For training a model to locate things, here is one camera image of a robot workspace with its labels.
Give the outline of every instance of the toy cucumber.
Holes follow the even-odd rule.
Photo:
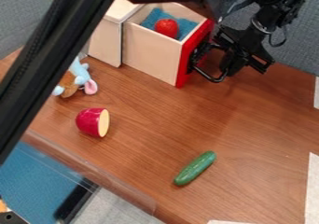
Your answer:
[[[207,151],[201,154],[188,166],[186,166],[179,175],[173,180],[175,185],[182,186],[190,183],[198,175],[200,175],[206,168],[213,164],[216,154],[213,151]]]

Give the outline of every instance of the toy mouse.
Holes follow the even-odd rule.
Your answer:
[[[96,82],[91,79],[88,69],[89,65],[87,63],[81,64],[77,56],[59,84],[53,90],[52,94],[55,96],[61,95],[62,98],[67,98],[72,96],[81,87],[84,87],[84,92],[86,94],[96,93],[98,91],[98,86]]]

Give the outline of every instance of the blue fabric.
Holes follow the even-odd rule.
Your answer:
[[[187,19],[177,19],[176,17],[156,7],[141,23],[141,26],[154,31],[155,23],[160,19],[174,19],[178,23],[179,32],[177,35],[177,40],[179,41],[182,41],[198,25],[198,23],[195,21],[190,21]]]
[[[70,180],[71,173],[36,149],[18,143],[0,167],[0,194],[9,208],[30,223],[53,224],[54,212],[77,186],[75,179],[81,178],[72,175],[74,180]]]

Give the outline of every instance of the toy apple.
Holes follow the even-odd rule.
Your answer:
[[[176,39],[178,34],[178,24],[173,19],[161,19],[155,23],[155,31]]]
[[[106,136],[110,123],[110,116],[104,108],[88,108],[76,116],[77,128],[83,133],[93,136]]]

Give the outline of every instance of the blue ear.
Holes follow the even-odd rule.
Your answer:
[[[75,80],[76,85],[82,86],[85,83],[86,83],[86,80],[84,79],[84,77],[81,77],[81,76],[76,77],[76,80]]]
[[[56,86],[52,92],[54,96],[58,96],[64,92],[64,88],[61,86]]]

